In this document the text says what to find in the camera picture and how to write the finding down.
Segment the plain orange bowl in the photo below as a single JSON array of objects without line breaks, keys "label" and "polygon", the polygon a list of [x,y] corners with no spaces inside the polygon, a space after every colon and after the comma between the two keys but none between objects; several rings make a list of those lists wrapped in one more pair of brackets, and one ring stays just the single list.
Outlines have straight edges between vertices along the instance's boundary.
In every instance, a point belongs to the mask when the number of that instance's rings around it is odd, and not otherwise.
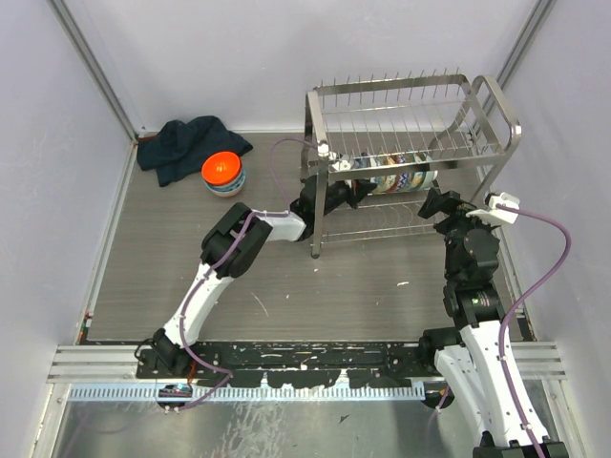
[{"label": "plain orange bowl", "polygon": [[201,176],[210,185],[223,186],[233,182],[242,170],[240,157],[222,151],[211,155],[201,166]]}]

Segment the stainless steel dish rack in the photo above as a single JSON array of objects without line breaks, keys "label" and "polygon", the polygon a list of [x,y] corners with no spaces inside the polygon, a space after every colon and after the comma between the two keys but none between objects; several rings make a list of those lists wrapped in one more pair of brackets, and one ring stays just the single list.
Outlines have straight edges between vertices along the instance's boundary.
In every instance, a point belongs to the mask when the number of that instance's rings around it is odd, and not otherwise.
[{"label": "stainless steel dish rack", "polygon": [[[475,206],[515,152],[522,137],[516,111],[497,81],[460,72],[348,79],[320,84],[305,96],[305,146],[301,178],[318,178],[311,255],[326,243],[427,234],[441,219],[417,213],[427,192],[454,188]],[[414,153],[432,161],[415,163]],[[371,167],[371,156],[402,155],[405,164]],[[353,168],[333,172],[348,160]],[[367,195],[357,208],[341,205],[324,214],[325,189],[404,172],[437,170],[429,189]]]}]

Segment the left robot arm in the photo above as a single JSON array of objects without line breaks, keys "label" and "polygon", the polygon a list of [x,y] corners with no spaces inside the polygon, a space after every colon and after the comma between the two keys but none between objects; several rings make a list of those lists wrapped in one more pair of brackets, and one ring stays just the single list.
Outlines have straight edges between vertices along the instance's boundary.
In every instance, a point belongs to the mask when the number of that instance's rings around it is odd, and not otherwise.
[{"label": "left robot arm", "polygon": [[170,378],[185,375],[191,364],[205,366],[192,345],[227,286],[252,266],[263,246],[271,241],[309,239],[316,222],[317,178],[309,177],[300,195],[279,212],[254,210],[234,204],[201,243],[196,276],[180,306],[166,324],[144,341],[151,350],[136,354],[139,362],[151,362]]}]

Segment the blue white floral bowl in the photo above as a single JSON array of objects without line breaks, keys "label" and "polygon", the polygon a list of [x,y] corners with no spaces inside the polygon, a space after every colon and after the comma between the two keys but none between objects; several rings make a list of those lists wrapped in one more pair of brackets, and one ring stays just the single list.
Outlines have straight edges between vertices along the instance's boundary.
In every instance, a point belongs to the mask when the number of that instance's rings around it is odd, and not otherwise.
[{"label": "blue white floral bowl", "polygon": [[245,184],[245,180],[246,180],[246,173],[244,170],[241,170],[238,175],[231,180],[230,182],[223,184],[223,185],[213,185],[211,183],[209,183],[208,181],[205,182],[206,187],[209,189],[209,187],[213,187],[213,188],[217,188],[217,189],[230,189],[230,188],[235,188],[235,187],[243,187]]}]

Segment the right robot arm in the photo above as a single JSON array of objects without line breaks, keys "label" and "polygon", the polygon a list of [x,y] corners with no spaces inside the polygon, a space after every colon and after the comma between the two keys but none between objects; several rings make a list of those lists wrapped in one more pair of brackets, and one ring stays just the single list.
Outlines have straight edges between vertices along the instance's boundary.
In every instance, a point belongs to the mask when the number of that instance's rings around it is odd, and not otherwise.
[{"label": "right robot arm", "polygon": [[455,191],[430,189],[418,215],[444,219],[434,225],[445,243],[443,303],[453,326],[424,331],[418,362],[442,375],[444,395],[460,406],[474,437],[475,457],[566,457],[539,420],[522,382],[509,338],[514,309],[505,309],[493,276],[499,267],[494,230],[520,215],[507,193],[488,196],[486,209]]}]

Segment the orange floral back bowl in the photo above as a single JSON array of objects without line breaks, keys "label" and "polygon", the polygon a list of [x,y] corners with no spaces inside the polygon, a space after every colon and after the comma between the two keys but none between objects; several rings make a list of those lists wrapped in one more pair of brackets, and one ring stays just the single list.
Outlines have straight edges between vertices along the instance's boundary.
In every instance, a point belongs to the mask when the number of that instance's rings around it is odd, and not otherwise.
[{"label": "orange floral back bowl", "polygon": [[[388,156],[371,156],[369,165],[371,167],[393,165],[394,161]],[[395,184],[396,175],[376,176],[370,179],[376,185],[376,188],[371,192],[373,195],[382,195],[387,193]]]}]

